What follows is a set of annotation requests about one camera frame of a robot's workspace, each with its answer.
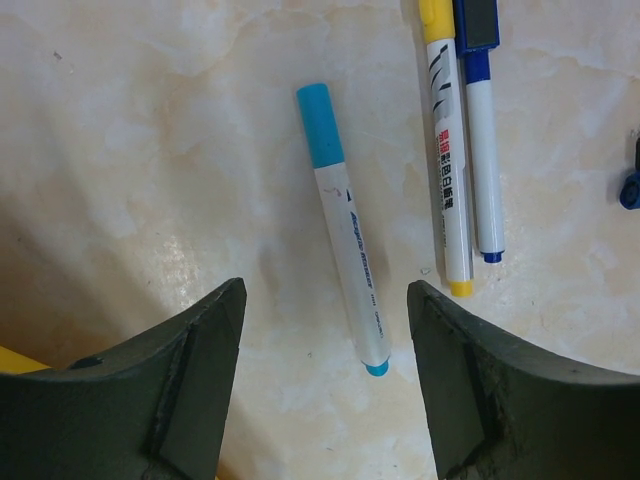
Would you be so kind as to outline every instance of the marker barrel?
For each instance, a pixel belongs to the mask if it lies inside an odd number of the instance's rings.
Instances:
[[[339,163],[315,170],[358,358],[367,367],[386,368],[391,354],[382,323],[369,257],[349,185]]]
[[[451,293],[472,293],[462,101],[453,39],[427,45],[436,133],[444,257]]]
[[[391,345],[378,306],[329,89],[324,84],[309,85],[297,96],[353,343],[367,371],[382,376],[389,368]]]
[[[467,84],[467,109],[478,247],[485,262],[499,263],[505,250],[505,240],[491,80]]]

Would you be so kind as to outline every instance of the marble veining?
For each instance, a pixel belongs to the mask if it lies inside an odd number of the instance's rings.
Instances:
[[[640,10],[499,7],[508,251],[477,258],[464,305],[640,373],[640,216],[616,199]],[[2,343],[63,366],[242,276],[221,480],[435,479],[405,306],[442,273],[425,63],[413,0],[0,1]],[[294,99],[313,81],[332,89],[392,333],[383,379],[349,340]]]

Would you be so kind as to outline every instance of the blue plastic object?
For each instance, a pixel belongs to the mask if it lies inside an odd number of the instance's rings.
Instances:
[[[500,45],[496,0],[454,0],[453,13],[459,57]]]
[[[627,210],[640,208],[640,172],[627,177],[620,192],[620,203]]]
[[[482,256],[484,257],[485,263],[500,263],[502,262],[503,253],[504,251],[495,253],[483,253]]]
[[[489,51],[472,52],[464,57],[464,73],[467,84],[491,80]]]
[[[491,79],[489,50],[500,45],[496,0],[454,0],[456,53],[467,84]]]
[[[297,97],[313,168],[344,162],[329,87],[324,83],[307,85],[298,90]]]
[[[377,367],[372,367],[371,365],[367,365],[366,363],[364,364],[364,366],[367,367],[367,372],[369,372],[374,377],[381,377],[389,371],[389,360]]]

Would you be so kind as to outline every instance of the whiteboard marker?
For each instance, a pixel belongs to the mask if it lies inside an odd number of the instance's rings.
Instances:
[[[502,188],[489,51],[500,45],[496,0],[455,0],[456,48],[464,63],[473,159],[478,248],[486,263],[505,250]]]
[[[323,83],[308,85],[298,90],[297,97],[353,343],[367,371],[380,377],[389,369],[391,345],[378,305],[329,89]]]
[[[451,294],[473,292],[462,101],[451,0],[420,0],[436,130],[444,259]]]

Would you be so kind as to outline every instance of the yellow object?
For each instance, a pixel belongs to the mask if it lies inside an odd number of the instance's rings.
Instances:
[[[454,297],[470,297],[473,295],[473,282],[450,282],[451,295]]]
[[[419,2],[425,42],[433,43],[437,40],[456,37],[453,0],[419,0]]]
[[[31,360],[24,355],[12,352],[4,347],[0,347],[0,373],[29,373],[49,368],[46,365]]]

